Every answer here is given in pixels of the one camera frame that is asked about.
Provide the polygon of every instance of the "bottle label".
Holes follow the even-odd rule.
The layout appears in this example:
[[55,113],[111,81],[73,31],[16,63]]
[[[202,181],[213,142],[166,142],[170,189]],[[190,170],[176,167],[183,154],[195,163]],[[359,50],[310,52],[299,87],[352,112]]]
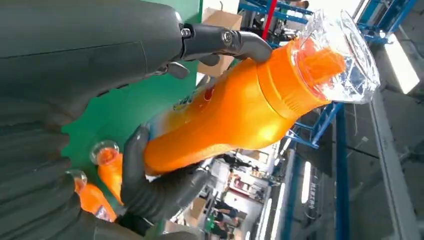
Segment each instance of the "bottle label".
[[194,90],[189,96],[181,99],[172,108],[152,118],[148,125],[149,139],[155,139],[190,122],[198,113],[204,110],[212,99],[215,84],[210,83]]
[[98,208],[97,212],[95,213],[95,217],[108,222],[112,222],[109,217],[108,211],[106,211],[106,208],[104,208],[103,206],[100,206]]

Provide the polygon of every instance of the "red pole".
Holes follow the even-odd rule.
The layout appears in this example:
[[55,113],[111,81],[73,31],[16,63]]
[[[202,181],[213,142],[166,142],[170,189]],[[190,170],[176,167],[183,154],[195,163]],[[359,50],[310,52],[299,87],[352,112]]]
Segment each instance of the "red pole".
[[265,28],[263,29],[262,39],[267,40],[268,29],[270,29],[271,21],[274,16],[274,11],[276,10],[277,0],[272,0],[271,7],[268,9],[268,17],[266,18]]

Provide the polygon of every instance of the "small orange bottle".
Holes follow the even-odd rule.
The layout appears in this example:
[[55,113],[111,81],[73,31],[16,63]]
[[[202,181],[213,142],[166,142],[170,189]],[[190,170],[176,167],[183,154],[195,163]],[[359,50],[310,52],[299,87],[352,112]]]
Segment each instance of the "small orange bottle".
[[81,208],[92,213],[98,219],[113,222],[117,218],[113,208],[106,200],[102,191],[91,183],[83,171],[70,170],[69,173],[75,181],[75,192],[79,195]]
[[98,165],[99,178],[115,199],[124,205],[121,201],[123,155],[119,152],[118,144],[111,140],[98,142],[91,150],[90,159],[95,165]]

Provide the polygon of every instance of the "clear plastic cap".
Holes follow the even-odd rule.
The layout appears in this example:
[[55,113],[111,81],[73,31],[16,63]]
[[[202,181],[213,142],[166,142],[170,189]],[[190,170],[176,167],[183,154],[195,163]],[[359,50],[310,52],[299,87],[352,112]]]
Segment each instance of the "clear plastic cap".
[[90,160],[95,165],[107,165],[117,159],[119,146],[112,140],[103,140],[96,143],[90,152]]
[[380,86],[367,43],[344,11],[316,11],[293,46],[292,60],[310,90],[330,101],[364,104]]
[[83,190],[83,188],[87,185],[86,174],[83,171],[77,169],[66,171],[66,173],[73,177],[75,182],[75,192],[80,194],[81,190]]

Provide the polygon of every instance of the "cardboard box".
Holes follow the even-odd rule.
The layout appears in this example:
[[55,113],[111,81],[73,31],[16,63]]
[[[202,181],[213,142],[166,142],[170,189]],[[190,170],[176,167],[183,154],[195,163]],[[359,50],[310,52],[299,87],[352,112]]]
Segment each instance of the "cardboard box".
[[195,219],[199,219],[201,214],[203,214],[203,209],[205,208],[206,200],[203,198],[196,198],[193,201],[192,209],[190,211],[190,216],[192,216]]
[[[203,24],[224,27],[230,30],[240,30],[242,24],[242,16],[208,8],[207,11],[214,11]],[[212,77],[219,77],[224,71],[228,69],[234,57],[232,56],[219,56],[220,60],[215,66],[207,66],[203,63],[199,63],[197,71],[202,74],[206,74]]]

